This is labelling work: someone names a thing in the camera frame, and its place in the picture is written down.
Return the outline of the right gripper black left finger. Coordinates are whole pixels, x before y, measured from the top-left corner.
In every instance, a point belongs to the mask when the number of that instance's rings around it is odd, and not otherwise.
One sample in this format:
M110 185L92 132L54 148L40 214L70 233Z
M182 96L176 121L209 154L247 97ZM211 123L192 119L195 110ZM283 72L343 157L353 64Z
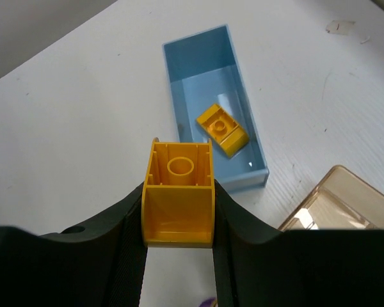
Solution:
M137 306L142 186L60 233L0 226L0 306Z

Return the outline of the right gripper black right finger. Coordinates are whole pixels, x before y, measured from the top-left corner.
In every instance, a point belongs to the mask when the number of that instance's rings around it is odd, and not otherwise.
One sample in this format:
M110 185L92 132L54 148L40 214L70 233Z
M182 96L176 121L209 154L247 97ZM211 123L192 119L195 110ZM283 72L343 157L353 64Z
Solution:
M281 232L215 186L220 306L384 306L384 230Z

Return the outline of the yellow curved lego brick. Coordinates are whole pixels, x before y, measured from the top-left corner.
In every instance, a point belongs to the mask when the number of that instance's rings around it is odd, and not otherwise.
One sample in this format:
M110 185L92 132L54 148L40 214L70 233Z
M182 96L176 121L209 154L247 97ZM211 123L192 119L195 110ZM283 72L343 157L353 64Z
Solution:
M146 247L211 248L215 185L212 143L152 142L141 197Z

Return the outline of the yellow striped lego brick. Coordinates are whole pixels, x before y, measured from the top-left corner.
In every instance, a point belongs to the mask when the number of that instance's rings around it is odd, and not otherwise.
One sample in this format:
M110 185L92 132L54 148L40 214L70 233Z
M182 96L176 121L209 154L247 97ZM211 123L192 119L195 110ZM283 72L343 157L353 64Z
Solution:
M196 121L229 158L250 140L245 129L219 104L211 105Z

